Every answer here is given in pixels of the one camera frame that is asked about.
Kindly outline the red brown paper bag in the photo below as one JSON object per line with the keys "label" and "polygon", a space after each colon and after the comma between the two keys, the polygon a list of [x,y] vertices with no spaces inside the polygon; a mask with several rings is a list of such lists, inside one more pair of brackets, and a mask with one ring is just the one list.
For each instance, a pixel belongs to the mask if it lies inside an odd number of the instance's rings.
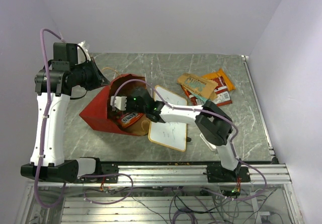
{"label": "red brown paper bag", "polygon": [[128,128],[122,128],[117,122],[116,118],[123,111],[113,111],[110,105],[111,97],[116,93],[117,89],[126,81],[132,79],[145,80],[144,76],[139,76],[132,73],[121,74],[114,78],[111,83],[103,87],[103,89],[94,97],[93,100],[82,110],[79,116],[90,126],[93,130],[117,133],[133,136],[144,136],[149,132],[150,120],[143,114],[143,116]]}

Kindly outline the brown teal chips bag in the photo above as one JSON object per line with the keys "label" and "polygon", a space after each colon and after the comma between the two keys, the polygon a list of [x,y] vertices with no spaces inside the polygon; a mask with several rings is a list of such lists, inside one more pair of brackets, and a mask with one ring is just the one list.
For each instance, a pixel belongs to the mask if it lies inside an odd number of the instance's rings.
{"label": "brown teal chips bag", "polygon": [[203,98],[214,100],[217,98],[215,89],[218,83],[202,78],[195,74],[184,73],[177,78],[177,83],[184,86],[188,91]]}

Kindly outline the orange honey snack bag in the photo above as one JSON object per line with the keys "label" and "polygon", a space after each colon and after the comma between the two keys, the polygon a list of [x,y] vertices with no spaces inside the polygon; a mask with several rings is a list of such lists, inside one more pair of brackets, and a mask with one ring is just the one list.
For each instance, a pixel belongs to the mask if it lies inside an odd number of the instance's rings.
{"label": "orange honey snack bag", "polygon": [[217,83],[216,91],[220,91],[222,89],[227,89],[228,91],[235,90],[235,86],[229,77],[226,75],[224,70],[220,68],[218,71],[208,73],[202,76],[202,78],[211,80]]}

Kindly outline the red Doritos bag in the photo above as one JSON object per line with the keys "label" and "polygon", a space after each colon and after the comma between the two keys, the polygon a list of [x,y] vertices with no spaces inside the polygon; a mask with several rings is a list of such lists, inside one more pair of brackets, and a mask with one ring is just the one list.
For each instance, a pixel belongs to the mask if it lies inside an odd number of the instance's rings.
{"label": "red Doritos bag", "polygon": [[[190,91],[188,91],[184,86],[181,86],[182,90],[186,94],[186,96],[190,99],[193,105],[203,105],[207,100],[201,96],[194,95]],[[222,89],[220,91],[214,90],[217,95],[217,98],[212,102],[217,106],[224,106],[232,104],[232,99],[230,97],[229,91],[227,89]]]}

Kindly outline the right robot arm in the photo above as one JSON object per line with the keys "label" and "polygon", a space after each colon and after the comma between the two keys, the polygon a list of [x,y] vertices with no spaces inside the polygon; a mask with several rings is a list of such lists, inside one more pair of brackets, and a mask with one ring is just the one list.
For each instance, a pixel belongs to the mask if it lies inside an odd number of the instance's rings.
{"label": "right robot arm", "polygon": [[222,168],[222,177],[234,181],[239,176],[241,167],[232,140],[238,134],[232,119],[216,104],[208,100],[203,105],[182,106],[156,101],[147,89],[139,87],[126,97],[125,111],[143,113],[154,123],[194,124],[201,134],[216,147]]}

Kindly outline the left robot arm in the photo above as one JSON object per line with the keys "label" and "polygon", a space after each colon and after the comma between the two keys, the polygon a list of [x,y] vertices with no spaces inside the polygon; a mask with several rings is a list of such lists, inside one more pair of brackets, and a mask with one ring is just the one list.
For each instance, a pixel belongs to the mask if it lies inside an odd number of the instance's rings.
{"label": "left robot arm", "polygon": [[99,159],[67,160],[63,152],[64,121],[72,89],[92,91],[109,84],[84,44],[54,43],[53,59],[34,78],[38,103],[36,141],[30,162],[21,166],[23,177],[46,182],[73,183],[85,176],[102,178]]}

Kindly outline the orange Fox's candy bag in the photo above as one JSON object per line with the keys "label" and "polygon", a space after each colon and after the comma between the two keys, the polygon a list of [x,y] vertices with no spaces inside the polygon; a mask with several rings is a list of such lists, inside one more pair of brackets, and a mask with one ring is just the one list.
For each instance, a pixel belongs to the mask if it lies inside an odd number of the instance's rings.
{"label": "orange Fox's candy bag", "polygon": [[143,116],[142,113],[122,113],[116,118],[116,122],[122,127],[122,128],[128,128],[129,126],[133,125],[135,122],[137,122],[141,117]]}

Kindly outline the yellow framed whiteboard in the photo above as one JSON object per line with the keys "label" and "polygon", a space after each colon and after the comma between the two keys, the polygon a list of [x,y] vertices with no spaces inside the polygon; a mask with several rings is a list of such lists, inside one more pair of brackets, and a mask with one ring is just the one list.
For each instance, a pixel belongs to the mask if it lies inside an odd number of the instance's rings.
{"label": "yellow framed whiteboard", "polygon": [[[188,101],[162,86],[154,88],[160,95],[171,104],[188,105]],[[150,123],[148,139],[151,142],[184,152],[187,144],[187,124],[184,123]]]}

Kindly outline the white whiteboard eraser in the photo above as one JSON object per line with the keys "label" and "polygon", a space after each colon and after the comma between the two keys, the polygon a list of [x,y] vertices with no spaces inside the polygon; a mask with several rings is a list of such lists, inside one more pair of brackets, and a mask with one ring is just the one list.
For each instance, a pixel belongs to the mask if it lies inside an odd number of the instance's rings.
{"label": "white whiteboard eraser", "polygon": [[212,151],[212,152],[215,152],[216,151],[216,146],[211,144],[205,137],[204,135],[201,133],[200,134],[200,137],[201,139],[204,141],[204,143],[209,147],[209,149]]}

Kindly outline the aluminium mounting rail frame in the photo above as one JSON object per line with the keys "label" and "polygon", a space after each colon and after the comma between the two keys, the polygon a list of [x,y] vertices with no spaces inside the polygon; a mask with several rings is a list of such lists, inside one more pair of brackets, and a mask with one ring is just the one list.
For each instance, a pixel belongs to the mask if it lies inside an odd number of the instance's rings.
{"label": "aluminium mounting rail frame", "polygon": [[219,156],[209,149],[196,126],[188,126],[186,150],[180,152],[135,137],[93,130],[80,112],[97,95],[91,91],[67,109],[64,154],[67,159],[97,157],[106,179],[78,179],[68,184],[64,198],[51,209],[35,200],[28,184],[18,223],[303,223],[291,177],[278,161],[259,107],[243,55],[95,53],[105,76],[132,73],[153,86],[179,96],[177,78],[183,73],[202,76],[223,69],[236,89],[224,106],[239,129],[234,145],[251,168],[240,196],[224,197],[236,183],[215,177]]}

